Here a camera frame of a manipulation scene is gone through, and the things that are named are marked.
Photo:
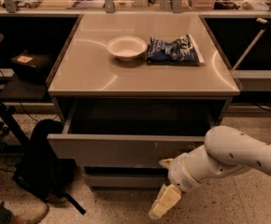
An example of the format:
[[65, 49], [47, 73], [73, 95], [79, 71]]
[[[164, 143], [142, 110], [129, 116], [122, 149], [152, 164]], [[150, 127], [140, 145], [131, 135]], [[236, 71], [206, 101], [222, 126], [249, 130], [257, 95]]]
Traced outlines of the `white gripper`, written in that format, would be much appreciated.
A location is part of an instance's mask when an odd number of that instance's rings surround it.
[[168, 179], [172, 184], [162, 185], [149, 211], [153, 220], [160, 219], [181, 199], [181, 192], [198, 189], [204, 181], [222, 174], [222, 166], [206, 151], [204, 145], [176, 158], [163, 159], [159, 164], [168, 169]]

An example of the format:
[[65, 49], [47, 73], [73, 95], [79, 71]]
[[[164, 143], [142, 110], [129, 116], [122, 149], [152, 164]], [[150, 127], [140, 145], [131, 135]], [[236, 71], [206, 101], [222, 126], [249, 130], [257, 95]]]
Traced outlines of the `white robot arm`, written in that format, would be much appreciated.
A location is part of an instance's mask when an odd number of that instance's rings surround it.
[[161, 160], [160, 165], [168, 170], [170, 184], [161, 187], [149, 211], [154, 220], [173, 208], [182, 194], [198, 189], [211, 178], [251, 169], [271, 176], [271, 144], [228, 126], [216, 126], [206, 133], [202, 146], [176, 158]]

